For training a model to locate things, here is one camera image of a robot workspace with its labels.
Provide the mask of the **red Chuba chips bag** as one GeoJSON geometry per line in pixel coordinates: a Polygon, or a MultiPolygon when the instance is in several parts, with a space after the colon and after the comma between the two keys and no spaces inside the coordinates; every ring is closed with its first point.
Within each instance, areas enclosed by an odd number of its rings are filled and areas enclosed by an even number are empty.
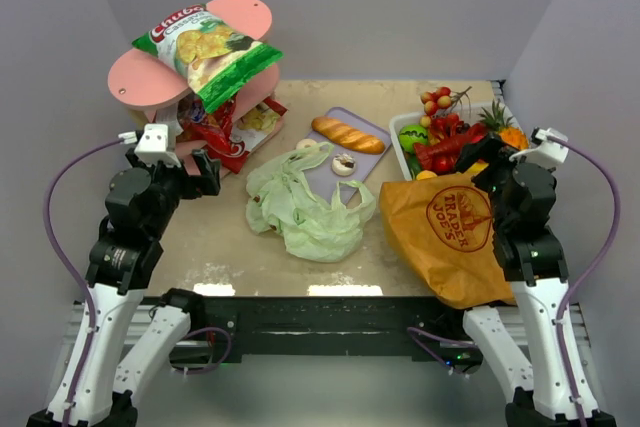
{"type": "Polygon", "coordinates": [[[287,112],[288,109],[279,102],[270,97],[265,98],[233,124],[229,137],[229,151],[223,153],[207,145],[209,156],[219,159],[224,168],[238,174],[249,154],[277,131],[281,118],[287,112]]]}

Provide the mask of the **brown Trader Joe's bag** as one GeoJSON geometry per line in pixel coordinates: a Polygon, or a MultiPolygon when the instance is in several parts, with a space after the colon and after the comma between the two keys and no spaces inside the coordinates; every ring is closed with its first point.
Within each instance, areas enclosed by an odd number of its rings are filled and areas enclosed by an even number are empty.
{"type": "Polygon", "coordinates": [[[390,247],[445,305],[515,303],[494,256],[489,199],[469,174],[385,182],[379,207],[390,247]]]}

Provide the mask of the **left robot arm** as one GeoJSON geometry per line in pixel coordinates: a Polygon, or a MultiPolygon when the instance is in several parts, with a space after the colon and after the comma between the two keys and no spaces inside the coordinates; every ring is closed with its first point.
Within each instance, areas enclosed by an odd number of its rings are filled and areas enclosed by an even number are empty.
{"type": "Polygon", "coordinates": [[[28,425],[134,425],[142,396],[168,366],[176,344],[207,332],[203,296],[173,288],[161,296],[135,345],[123,349],[179,203],[220,192],[220,162],[203,150],[193,157],[197,176],[183,164],[147,166],[134,152],[127,153],[131,166],[110,182],[107,214],[80,279],[84,310],[67,370],[48,407],[32,414],[28,425]]]}

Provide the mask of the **green Chuba cassava chips bag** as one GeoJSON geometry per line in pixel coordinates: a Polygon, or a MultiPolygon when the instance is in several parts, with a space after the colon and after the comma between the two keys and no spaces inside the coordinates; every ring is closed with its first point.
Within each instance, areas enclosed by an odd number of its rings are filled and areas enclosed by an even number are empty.
{"type": "Polygon", "coordinates": [[[209,114],[282,58],[280,50],[230,27],[204,4],[170,14],[132,46],[184,77],[209,114]]]}

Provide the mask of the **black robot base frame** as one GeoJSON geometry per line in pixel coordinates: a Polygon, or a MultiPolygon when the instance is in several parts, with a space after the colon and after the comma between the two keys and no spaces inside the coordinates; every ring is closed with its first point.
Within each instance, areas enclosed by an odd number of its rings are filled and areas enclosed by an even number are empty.
{"type": "Polygon", "coordinates": [[[470,347],[460,310],[434,297],[209,297],[201,334],[170,353],[175,367],[239,363],[246,356],[442,359],[469,372],[482,354],[470,347]]]}

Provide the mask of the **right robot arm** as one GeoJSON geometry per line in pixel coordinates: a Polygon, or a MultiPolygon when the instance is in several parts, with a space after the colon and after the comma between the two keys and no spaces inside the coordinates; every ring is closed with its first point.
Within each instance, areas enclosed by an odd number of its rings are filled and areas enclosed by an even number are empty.
{"type": "Polygon", "coordinates": [[[506,399],[510,426],[613,426],[585,376],[569,313],[568,268],[548,226],[556,202],[554,170],[567,157],[566,140],[536,130],[531,149],[518,151],[496,134],[465,146],[459,172],[482,160],[472,179],[490,201],[493,251],[513,292],[526,351],[493,307],[465,312],[463,328],[481,351],[506,399]]]}

